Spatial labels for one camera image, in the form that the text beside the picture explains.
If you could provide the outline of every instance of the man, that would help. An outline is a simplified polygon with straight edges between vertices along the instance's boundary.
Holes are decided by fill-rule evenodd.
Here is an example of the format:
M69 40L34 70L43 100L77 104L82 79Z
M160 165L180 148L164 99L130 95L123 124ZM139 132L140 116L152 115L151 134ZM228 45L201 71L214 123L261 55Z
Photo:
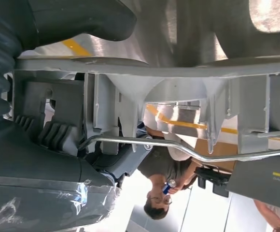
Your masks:
M156 134L162 136L160 131L149 128L147 131L154 138L162 139L156 137ZM200 165L188 157L186 160L177 161L171 156L167 147L155 146L138 167L139 171L152 182L152 190L148 192L146 203L143 207L148 216L156 220L167 215L171 199L170 195L165 195L162 192L165 182L175 180L177 187L169 190L170 194L174 194L190 186L196 179L194 171Z

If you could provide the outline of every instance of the blue can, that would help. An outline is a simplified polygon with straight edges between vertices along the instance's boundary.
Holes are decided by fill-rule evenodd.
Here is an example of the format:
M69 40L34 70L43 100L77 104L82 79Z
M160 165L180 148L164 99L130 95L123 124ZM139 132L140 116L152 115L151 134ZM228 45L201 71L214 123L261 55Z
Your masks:
M168 182L167 182L163 188L162 188L162 192L165 194L165 195L167 195L168 194L169 190L171 188L175 188L177 186L177 183L175 182L175 180L169 180Z

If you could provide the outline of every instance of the man's arm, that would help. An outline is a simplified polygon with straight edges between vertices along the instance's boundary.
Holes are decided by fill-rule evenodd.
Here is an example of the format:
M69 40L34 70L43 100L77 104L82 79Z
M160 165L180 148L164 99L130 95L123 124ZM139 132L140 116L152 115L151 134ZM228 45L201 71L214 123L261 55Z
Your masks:
M185 173L181 178L177 180L177 187L171 188L169 190L169 193L175 194L177 191L181 190L184 185L188 185L192 178L195 177L195 168L200 166L200 164L198 164L198 162L195 162L194 159L192 159L192 161L189 164L186 171L185 171Z
M273 211L269 209L265 203L254 200L256 207L259 210L259 212L263 215L266 219L267 223L272 226L274 229L280 228L280 218L275 214Z
M149 127L146 126L146 132L150 136L158 136L158 137L164 137L164 134L161 131L158 130L152 130Z

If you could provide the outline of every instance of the cardboard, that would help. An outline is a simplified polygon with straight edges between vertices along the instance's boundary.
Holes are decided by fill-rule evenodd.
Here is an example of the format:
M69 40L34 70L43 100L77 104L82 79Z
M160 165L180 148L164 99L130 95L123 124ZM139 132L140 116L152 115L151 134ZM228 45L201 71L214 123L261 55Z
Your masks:
M214 146L214 152L212 154L209 154L208 152L208 141L204 139L198 139L197 143L195 144L195 151L203 156L231 156L238 154L238 145L217 142ZM207 164L217 166L226 171L232 172L235 165L235 161L208 162Z

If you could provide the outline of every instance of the plastic wrap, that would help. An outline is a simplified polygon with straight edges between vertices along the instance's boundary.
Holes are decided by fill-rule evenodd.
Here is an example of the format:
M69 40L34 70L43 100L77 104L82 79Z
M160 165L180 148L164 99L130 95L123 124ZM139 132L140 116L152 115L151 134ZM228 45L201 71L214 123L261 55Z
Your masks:
M0 177L0 232L50 232L107 218L120 190L113 186Z

